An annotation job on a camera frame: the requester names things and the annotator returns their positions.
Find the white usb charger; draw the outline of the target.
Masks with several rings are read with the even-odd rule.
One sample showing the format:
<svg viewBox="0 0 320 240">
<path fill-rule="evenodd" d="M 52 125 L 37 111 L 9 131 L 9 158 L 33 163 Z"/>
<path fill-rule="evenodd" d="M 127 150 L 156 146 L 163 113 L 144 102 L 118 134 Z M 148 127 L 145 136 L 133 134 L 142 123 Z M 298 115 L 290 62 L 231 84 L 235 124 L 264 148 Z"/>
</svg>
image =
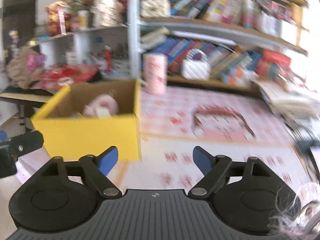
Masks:
<svg viewBox="0 0 320 240">
<path fill-rule="evenodd" d="M 110 111 L 105 107 L 97 107 L 95 109 L 95 114 L 98 118 L 109 118 L 111 117 Z"/>
</svg>

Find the large pink plush pig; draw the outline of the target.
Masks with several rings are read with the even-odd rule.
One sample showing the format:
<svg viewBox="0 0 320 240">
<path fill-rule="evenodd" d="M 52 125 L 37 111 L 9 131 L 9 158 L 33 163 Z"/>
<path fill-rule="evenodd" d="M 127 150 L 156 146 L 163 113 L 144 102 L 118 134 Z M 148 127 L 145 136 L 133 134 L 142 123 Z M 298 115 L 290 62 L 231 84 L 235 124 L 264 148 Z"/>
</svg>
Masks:
<svg viewBox="0 0 320 240">
<path fill-rule="evenodd" d="M 108 94 L 101 94 L 93 99 L 87 105 L 84 105 L 84 109 L 82 111 L 82 116 L 88 118 L 97 118 L 95 114 L 95 109 L 97 107 L 105 107 L 110 111 L 111 116 L 117 115 L 119 113 L 119 106 L 114 97 Z"/>
</svg>

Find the yellow cardboard box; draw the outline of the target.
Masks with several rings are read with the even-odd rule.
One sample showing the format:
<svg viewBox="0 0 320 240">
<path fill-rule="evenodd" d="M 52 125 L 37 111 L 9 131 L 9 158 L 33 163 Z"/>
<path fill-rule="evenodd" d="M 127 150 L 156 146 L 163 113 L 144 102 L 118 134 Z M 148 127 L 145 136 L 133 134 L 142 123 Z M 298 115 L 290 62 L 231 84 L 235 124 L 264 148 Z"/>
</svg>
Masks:
<svg viewBox="0 0 320 240">
<path fill-rule="evenodd" d="M 139 80 L 75 83 L 61 88 L 31 121 L 42 133 L 44 148 L 51 157 L 60 155 L 66 160 L 78 160 L 116 146 L 120 161 L 139 160 L 140 91 Z M 102 94 L 113 96 L 118 103 L 118 115 L 74 117 Z"/>
</svg>

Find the black electric piano keyboard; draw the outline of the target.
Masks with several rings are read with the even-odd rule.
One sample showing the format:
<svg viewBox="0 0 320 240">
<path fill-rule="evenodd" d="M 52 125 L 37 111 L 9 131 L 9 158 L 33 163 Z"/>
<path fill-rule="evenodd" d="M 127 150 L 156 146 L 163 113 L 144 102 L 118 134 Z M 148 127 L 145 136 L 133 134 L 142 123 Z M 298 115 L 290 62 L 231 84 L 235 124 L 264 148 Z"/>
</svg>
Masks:
<svg viewBox="0 0 320 240">
<path fill-rule="evenodd" d="M 46 103 L 54 93 L 43 89 L 22 89 L 8 86 L 1 91 L 1 101 L 18 103 L 20 101 Z"/>
</svg>

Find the beige crumpled blanket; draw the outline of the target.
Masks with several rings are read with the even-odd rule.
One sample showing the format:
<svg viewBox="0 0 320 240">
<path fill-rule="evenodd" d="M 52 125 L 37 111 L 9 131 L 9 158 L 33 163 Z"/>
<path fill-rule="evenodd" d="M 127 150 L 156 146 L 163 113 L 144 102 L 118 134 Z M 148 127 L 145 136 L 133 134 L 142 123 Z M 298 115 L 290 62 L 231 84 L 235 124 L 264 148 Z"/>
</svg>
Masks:
<svg viewBox="0 0 320 240">
<path fill-rule="evenodd" d="M 7 77 L 11 85 L 27 89 L 44 72 L 46 55 L 24 48 L 7 65 Z"/>
</svg>

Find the red patterned paper pile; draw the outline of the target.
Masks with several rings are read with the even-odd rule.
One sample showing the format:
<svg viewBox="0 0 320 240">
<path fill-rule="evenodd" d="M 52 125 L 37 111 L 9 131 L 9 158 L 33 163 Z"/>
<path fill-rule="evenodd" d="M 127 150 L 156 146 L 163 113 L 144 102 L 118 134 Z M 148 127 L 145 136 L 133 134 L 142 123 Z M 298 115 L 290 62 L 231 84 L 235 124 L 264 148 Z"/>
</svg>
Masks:
<svg viewBox="0 0 320 240">
<path fill-rule="evenodd" d="M 32 89 L 59 90 L 74 83 L 83 83 L 93 79 L 99 73 L 96 64 L 65 65 L 43 72 L 35 81 Z"/>
</svg>

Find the stack of papers and workbooks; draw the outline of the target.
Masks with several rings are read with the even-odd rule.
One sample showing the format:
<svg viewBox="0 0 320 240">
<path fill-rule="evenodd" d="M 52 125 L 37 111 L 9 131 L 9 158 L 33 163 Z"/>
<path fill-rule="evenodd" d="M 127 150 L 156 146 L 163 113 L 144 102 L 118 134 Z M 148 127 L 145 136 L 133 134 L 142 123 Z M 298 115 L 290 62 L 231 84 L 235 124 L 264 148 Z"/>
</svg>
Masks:
<svg viewBox="0 0 320 240">
<path fill-rule="evenodd" d="M 319 120 L 319 110 L 312 99 L 288 92 L 274 81 L 259 80 L 255 85 L 274 115 L 299 126 Z"/>
</svg>

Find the white quilted pearl handbag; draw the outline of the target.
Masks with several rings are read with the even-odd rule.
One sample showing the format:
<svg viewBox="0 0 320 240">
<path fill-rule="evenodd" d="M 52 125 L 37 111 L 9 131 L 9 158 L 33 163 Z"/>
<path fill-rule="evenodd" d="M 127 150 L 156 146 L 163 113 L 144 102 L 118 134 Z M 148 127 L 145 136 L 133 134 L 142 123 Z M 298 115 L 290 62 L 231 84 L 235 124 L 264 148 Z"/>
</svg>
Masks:
<svg viewBox="0 0 320 240">
<path fill-rule="evenodd" d="M 200 49 L 189 50 L 182 62 L 181 75 L 187 80 L 209 80 L 210 65 L 207 55 Z"/>
</svg>

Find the row of books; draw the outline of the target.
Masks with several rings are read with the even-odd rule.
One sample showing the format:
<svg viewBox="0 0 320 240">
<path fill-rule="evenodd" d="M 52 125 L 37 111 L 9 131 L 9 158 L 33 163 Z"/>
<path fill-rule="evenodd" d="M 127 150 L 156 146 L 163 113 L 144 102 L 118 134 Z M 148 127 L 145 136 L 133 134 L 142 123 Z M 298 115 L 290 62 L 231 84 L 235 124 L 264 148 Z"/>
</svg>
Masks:
<svg viewBox="0 0 320 240">
<path fill-rule="evenodd" d="M 207 55 L 210 65 L 209 80 L 187 80 L 181 75 L 182 62 L 189 50 L 200 49 Z M 149 50 L 164 54 L 168 60 L 167 79 L 172 82 L 223 84 L 234 87 L 250 87 L 259 77 L 274 80 L 289 75 L 291 59 L 284 54 L 267 49 L 244 50 L 229 48 L 209 41 L 190 38 L 166 37 Z"/>
</svg>

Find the red hanging tassel doll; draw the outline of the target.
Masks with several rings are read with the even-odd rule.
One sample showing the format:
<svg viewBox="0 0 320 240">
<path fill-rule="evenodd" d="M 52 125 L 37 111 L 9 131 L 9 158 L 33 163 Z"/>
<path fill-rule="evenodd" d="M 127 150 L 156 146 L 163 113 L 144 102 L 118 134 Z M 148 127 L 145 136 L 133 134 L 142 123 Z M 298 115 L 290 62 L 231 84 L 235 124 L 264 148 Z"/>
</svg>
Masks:
<svg viewBox="0 0 320 240">
<path fill-rule="evenodd" d="M 112 50 L 109 46 L 104 46 L 105 71 L 112 72 Z"/>
</svg>

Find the pink cylindrical pen holder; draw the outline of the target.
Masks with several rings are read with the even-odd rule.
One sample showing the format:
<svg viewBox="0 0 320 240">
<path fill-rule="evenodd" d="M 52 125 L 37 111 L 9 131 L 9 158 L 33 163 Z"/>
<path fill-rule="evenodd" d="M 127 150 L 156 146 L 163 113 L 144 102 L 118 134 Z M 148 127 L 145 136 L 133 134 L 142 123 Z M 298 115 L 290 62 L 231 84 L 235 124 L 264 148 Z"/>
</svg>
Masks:
<svg viewBox="0 0 320 240">
<path fill-rule="evenodd" d="M 146 91 L 152 95 L 163 95 L 167 87 L 168 60 L 164 54 L 147 53 L 143 56 Z"/>
</svg>

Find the red festive gift bag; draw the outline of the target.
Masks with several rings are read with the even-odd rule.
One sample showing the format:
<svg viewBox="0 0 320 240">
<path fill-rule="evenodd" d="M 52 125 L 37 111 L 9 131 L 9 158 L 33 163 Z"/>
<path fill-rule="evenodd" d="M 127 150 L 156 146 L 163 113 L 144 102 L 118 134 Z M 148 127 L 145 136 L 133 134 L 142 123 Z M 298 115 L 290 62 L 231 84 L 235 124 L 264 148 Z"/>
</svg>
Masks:
<svg viewBox="0 0 320 240">
<path fill-rule="evenodd" d="M 72 11 L 69 3 L 58 1 L 47 7 L 49 36 L 65 35 L 71 31 Z"/>
</svg>

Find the floral fabric bag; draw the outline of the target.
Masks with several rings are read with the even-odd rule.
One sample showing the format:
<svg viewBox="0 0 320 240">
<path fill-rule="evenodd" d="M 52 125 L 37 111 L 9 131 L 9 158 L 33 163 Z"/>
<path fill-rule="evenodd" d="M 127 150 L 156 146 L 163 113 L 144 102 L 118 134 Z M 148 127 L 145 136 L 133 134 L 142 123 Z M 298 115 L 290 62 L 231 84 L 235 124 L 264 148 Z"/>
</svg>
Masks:
<svg viewBox="0 0 320 240">
<path fill-rule="evenodd" d="M 118 0 L 93 0 L 90 12 L 93 14 L 92 25 L 96 28 L 122 24 L 123 5 Z"/>
</svg>

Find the cream quilted handbag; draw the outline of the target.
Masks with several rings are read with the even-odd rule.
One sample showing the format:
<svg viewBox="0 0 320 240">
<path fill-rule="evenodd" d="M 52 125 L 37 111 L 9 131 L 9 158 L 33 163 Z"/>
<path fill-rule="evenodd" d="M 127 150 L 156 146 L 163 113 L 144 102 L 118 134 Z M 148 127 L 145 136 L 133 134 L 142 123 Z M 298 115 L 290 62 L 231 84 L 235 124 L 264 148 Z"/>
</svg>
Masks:
<svg viewBox="0 0 320 240">
<path fill-rule="evenodd" d="M 140 15 L 143 18 L 170 17 L 171 3 L 169 0 L 142 0 Z"/>
</svg>

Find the white bookshelf frame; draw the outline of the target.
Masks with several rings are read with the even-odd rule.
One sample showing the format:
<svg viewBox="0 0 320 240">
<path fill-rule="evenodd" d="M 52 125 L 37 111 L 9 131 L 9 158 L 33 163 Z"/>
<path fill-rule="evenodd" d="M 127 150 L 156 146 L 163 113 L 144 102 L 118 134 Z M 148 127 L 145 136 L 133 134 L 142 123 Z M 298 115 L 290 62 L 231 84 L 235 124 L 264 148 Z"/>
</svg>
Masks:
<svg viewBox="0 0 320 240">
<path fill-rule="evenodd" d="M 72 42 L 77 63 L 83 63 L 85 56 L 94 47 L 93 37 L 95 35 L 115 34 L 116 31 L 123 31 L 127 34 L 125 38 L 128 42 L 129 61 L 122 64 L 120 69 L 105 76 L 106 80 L 121 80 L 137 78 L 140 73 L 140 56 L 144 53 L 144 48 L 140 43 L 140 35 L 143 30 L 151 30 L 166 27 L 174 36 L 184 38 L 197 38 L 201 40 L 213 41 L 218 44 L 237 44 L 243 46 L 257 46 L 277 51 L 294 51 L 300 55 L 308 56 L 308 51 L 299 46 L 301 32 L 304 27 L 295 24 L 293 31 L 293 41 L 289 42 L 282 37 L 272 36 L 255 29 L 246 29 L 239 25 L 227 23 L 207 22 L 204 20 L 187 20 L 183 18 L 139 18 L 138 0 L 133 0 L 134 4 L 129 6 L 134 10 L 133 15 L 128 17 L 127 27 L 99 27 L 90 28 L 84 31 L 57 35 L 39 43 L 39 50 L 45 54 L 47 61 L 45 68 L 50 68 L 54 64 L 64 64 L 66 62 L 65 52 L 67 41 Z"/>
</svg>

